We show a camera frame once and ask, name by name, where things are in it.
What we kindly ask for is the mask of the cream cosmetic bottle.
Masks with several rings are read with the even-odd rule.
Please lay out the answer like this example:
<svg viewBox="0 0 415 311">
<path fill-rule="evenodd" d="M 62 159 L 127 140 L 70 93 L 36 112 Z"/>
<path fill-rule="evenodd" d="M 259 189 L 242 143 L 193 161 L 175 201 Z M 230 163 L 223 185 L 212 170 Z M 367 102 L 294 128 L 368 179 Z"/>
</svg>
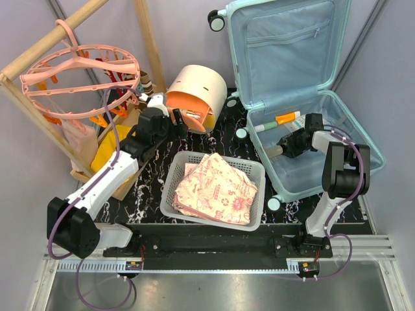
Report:
<svg viewBox="0 0 415 311">
<path fill-rule="evenodd" d="M 186 115 L 194 118 L 201 118 L 201 114 L 191 113 L 191 112 L 185 112 Z"/>
</svg>

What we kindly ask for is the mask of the small clear glass bottle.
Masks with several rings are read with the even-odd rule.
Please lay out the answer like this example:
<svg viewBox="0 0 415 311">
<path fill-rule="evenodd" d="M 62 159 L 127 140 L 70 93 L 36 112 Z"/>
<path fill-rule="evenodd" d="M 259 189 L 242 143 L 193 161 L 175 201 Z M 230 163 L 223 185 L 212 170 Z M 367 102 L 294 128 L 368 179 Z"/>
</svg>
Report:
<svg viewBox="0 0 415 311">
<path fill-rule="evenodd" d="M 284 153 L 284 149 L 281 145 L 276 145 L 266 150 L 266 154 L 269 158 L 277 157 Z"/>
</svg>

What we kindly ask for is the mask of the white cosmetic box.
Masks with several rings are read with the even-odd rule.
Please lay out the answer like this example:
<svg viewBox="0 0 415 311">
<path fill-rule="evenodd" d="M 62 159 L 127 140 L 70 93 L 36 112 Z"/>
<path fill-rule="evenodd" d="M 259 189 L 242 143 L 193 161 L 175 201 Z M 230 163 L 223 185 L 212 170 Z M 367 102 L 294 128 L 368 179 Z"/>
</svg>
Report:
<svg viewBox="0 0 415 311">
<path fill-rule="evenodd" d="M 292 133 L 296 130 L 304 128 L 305 126 L 305 115 L 301 115 L 291 122 L 285 123 L 285 127 Z"/>
</svg>

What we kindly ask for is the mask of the orange capped tube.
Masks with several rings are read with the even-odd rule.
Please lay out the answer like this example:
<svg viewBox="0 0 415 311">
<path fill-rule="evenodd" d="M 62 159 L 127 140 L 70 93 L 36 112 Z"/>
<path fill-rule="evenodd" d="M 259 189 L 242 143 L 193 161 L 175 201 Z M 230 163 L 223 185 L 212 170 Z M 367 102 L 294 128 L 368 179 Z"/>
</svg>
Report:
<svg viewBox="0 0 415 311">
<path fill-rule="evenodd" d="M 278 125 L 286 124 L 288 122 L 292 122 L 296 120 L 298 117 L 300 117 L 301 113 L 300 111 L 294 111 L 291 113 L 286 113 L 284 115 L 278 115 L 275 117 L 275 121 Z"/>
</svg>

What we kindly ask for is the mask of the pink toy washing machine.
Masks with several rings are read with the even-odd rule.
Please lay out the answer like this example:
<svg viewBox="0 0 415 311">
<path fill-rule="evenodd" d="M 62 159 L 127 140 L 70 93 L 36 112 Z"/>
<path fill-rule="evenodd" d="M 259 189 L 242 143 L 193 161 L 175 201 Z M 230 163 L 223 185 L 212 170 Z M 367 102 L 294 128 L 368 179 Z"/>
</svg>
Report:
<svg viewBox="0 0 415 311">
<path fill-rule="evenodd" d="M 216 71 L 201 65 L 185 66 L 166 92 L 170 113 L 178 108 L 190 132 L 211 132 L 228 96 L 227 85 Z M 190 117 L 185 112 L 201 114 Z"/>
</svg>

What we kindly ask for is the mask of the cream pink cartoon print cloth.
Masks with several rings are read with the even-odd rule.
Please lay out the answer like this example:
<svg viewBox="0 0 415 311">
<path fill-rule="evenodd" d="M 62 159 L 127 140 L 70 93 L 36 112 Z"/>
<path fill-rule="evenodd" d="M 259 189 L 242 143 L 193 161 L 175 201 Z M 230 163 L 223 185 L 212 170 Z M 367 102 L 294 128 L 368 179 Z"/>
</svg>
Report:
<svg viewBox="0 0 415 311">
<path fill-rule="evenodd" d="M 250 208 L 258 188 L 246 173 L 218 153 L 198 164 L 185 164 L 184 177 L 174 191 L 173 207 L 186 216 L 234 225 L 250 223 Z"/>
</svg>

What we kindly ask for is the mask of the light blue ribbed suitcase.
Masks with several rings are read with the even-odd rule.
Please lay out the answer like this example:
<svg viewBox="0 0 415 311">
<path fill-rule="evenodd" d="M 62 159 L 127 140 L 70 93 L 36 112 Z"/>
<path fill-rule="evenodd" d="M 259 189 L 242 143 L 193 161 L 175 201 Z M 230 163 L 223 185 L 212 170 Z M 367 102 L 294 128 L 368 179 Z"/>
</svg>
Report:
<svg viewBox="0 0 415 311">
<path fill-rule="evenodd" d="M 267 150 L 295 130 L 293 124 L 255 133 L 278 115 L 319 113 L 331 128 L 370 147 L 370 170 L 385 165 L 381 151 L 331 90 L 346 31 L 349 1 L 233 1 L 212 10 L 211 30 L 228 31 L 236 92 L 247 110 L 246 129 L 276 194 L 271 209 L 322 191 L 325 157 L 306 151 L 293 159 Z"/>
</svg>

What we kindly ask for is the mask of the pale green tube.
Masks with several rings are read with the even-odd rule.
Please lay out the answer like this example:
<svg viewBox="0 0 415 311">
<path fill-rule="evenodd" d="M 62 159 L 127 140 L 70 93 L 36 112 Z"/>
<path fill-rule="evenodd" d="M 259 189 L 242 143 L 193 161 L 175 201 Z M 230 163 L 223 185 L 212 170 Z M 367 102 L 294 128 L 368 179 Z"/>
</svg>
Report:
<svg viewBox="0 0 415 311">
<path fill-rule="evenodd" d="M 272 121 L 272 122 L 267 122 L 267 123 L 259 124 L 255 126 L 254 130 L 256 133 L 260 133 L 260 132 L 264 132 L 267 130 L 271 130 L 276 127 L 278 127 L 278 123 L 276 121 Z"/>
</svg>

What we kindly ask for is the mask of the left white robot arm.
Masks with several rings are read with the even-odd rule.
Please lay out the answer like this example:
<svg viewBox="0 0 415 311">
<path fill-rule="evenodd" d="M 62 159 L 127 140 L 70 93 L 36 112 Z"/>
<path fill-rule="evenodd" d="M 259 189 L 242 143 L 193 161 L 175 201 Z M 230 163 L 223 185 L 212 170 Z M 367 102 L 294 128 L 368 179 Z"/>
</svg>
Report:
<svg viewBox="0 0 415 311">
<path fill-rule="evenodd" d="M 161 143 L 183 139 L 187 130 L 179 109 L 164 113 L 159 108 L 146 108 L 127 136 L 116 141 L 110 159 L 87 183 L 67 198 L 55 197 L 49 202 L 48 246 L 60 246 L 80 259 L 96 249 L 107 248 L 134 256 L 140 241 L 127 225 L 97 223 L 95 219 L 112 194 L 154 157 Z"/>
</svg>

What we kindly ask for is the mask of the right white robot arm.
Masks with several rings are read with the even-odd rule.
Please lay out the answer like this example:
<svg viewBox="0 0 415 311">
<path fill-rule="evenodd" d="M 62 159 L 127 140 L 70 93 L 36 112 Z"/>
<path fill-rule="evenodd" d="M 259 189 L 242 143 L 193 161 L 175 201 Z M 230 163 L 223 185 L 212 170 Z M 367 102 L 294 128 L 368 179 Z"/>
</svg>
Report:
<svg viewBox="0 0 415 311">
<path fill-rule="evenodd" d="M 288 238 L 288 252 L 301 257 L 317 254 L 329 246 L 331 228 L 340 213 L 370 186 L 370 147 L 356 144 L 349 133 L 325 124 L 320 113 L 309 113 L 305 124 L 280 139 L 283 155 L 297 157 L 305 151 L 322 152 L 326 158 L 322 172 L 323 194 L 313 213 L 298 233 Z"/>
</svg>

